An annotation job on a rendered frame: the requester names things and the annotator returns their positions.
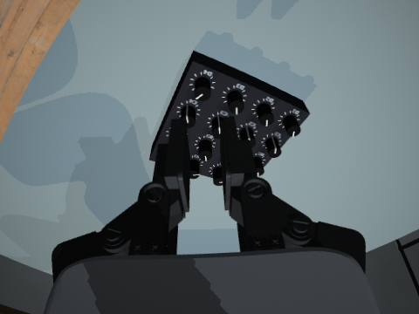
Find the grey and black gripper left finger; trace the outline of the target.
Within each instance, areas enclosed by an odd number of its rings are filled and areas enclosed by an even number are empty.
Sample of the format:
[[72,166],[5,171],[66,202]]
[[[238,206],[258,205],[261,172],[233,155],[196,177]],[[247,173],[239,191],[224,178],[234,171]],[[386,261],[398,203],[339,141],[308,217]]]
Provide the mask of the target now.
[[89,257],[177,255],[178,224],[189,212],[189,185],[186,121],[172,119],[168,144],[158,145],[153,180],[141,188],[138,201],[100,232],[58,244],[52,251],[53,284],[66,266]]

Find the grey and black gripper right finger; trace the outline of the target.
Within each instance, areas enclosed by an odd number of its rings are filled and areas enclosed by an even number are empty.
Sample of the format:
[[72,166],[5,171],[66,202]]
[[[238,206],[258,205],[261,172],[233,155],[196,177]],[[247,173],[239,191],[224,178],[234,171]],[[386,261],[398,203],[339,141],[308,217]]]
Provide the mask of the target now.
[[220,159],[224,209],[237,222],[240,252],[335,249],[352,256],[366,274],[363,235],[354,229],[313,222],[273,195],[268,181],[258,177],[250,140],[238,141],[234,116],[220,119]]

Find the black knob box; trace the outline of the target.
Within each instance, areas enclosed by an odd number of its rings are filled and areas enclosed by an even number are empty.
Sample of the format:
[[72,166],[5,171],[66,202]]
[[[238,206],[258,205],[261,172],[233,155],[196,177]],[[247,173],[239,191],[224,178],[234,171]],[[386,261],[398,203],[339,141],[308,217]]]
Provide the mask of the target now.
[[181,118],[187,126],[190,179],[204,175],[222,186],[220,119],[235,116],[238,140],[251,141],[260,176],[271,158],[281,155],[280,148],[290,136],[300,133],[300,125],[309,115],[303,100],[193,51],[155,136],[149,160],[155,161],[159,144],[168,144],[171,120]]

